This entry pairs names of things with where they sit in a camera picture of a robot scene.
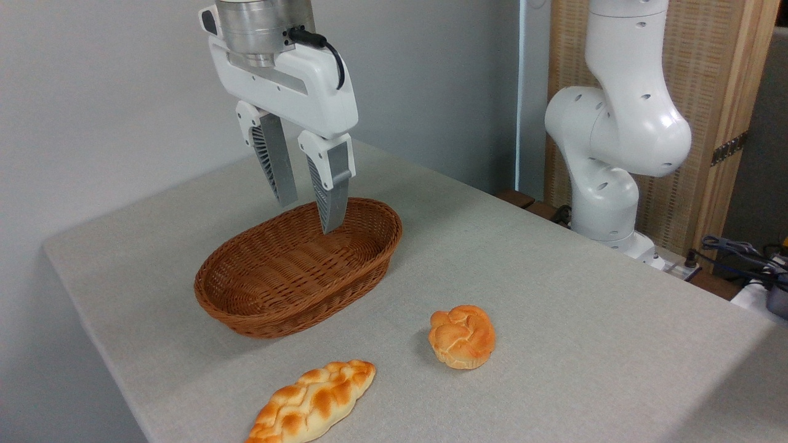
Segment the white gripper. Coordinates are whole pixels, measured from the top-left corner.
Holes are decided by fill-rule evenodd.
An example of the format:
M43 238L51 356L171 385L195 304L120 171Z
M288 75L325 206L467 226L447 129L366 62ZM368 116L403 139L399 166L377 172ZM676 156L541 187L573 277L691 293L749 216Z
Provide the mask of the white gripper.
M283 118L306 129L298 142L307 155L323 233L337 229L356 175L347 132L357 125L358 110L341 58L298 40L317 36L312 6L211 5L201 9L199 20L220 83L241 100L236 115L244 141L279 205L298 200Z

